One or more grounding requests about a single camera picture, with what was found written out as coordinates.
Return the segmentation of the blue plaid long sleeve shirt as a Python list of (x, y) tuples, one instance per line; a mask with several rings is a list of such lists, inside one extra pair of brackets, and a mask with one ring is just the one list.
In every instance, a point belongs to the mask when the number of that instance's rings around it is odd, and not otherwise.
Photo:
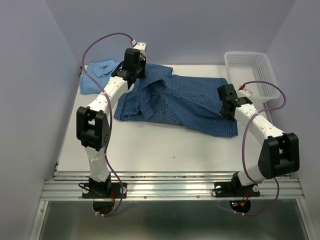
[(214, 137), (238, 135), (237, 123), (220, 115), (218, 88), (225, 78), (173, 74), (173, 68), (148, 63), (145, 78), (117, 102), (119, 121), (153, 122), (182, 126)]

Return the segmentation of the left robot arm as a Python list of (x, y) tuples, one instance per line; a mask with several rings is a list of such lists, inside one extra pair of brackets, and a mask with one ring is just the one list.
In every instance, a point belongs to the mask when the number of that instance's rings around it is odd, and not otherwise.
[(90, 168), (89, 180), (81, 183), (84, 199), (121, 199), (126, 197), (126, 183), (112, 182), (106, 150), (111, 138), (112, 108), (138, 78), (145, 77), (145, 42), (128, 48), (124, 60), (113, 71), (103, 91), (86, 107), (76, 111), (76, 137), (84, 147)]

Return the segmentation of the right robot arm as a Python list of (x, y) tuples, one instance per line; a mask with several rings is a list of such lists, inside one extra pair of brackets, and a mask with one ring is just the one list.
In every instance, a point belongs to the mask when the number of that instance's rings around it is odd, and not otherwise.
[(286, 133), (275, 127), (257, 110), (246, 95), (240, 96), (245, 89), (235, 90), (233, 84), (220, 86), (217, 91), (222, 102), (220, 115), (227, 120), (237, 121), (245, 126), (242, 147), (246, 146), (246, 137), (251, 133), (261, 145), (257, 164), (247, 168), (245, 150), (241, 151), (243, 170), (233, 174), (228, 187), (235, 195), (242, 195), (248, 187), (260, 184), (300, 169), (299, 138), (294, 133)]

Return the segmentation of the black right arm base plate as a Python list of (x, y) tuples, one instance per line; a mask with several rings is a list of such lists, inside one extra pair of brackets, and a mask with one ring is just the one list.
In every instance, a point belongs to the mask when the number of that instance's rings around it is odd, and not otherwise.
[(232, 183), (231, 181), (220, 181), (214, 183), (211, 195), (217, 198), (242, 198), (242, 197), (259, 197), (260, 191), (254, 191), (256, 184), (242, 186), (240, 183)]

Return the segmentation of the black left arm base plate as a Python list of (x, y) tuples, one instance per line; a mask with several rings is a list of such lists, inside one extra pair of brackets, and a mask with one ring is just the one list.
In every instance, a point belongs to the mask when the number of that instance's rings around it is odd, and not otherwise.
[(88, 182), (81, 182), (78, 186), (82, 189), (83, 199), (125, 199), (127, 197), (127, 187), (126, 182), (122, 183), (123, 188), (119, 182), (112, 182), (110, 190), (108, 192), (96, 193), (89, 188)]

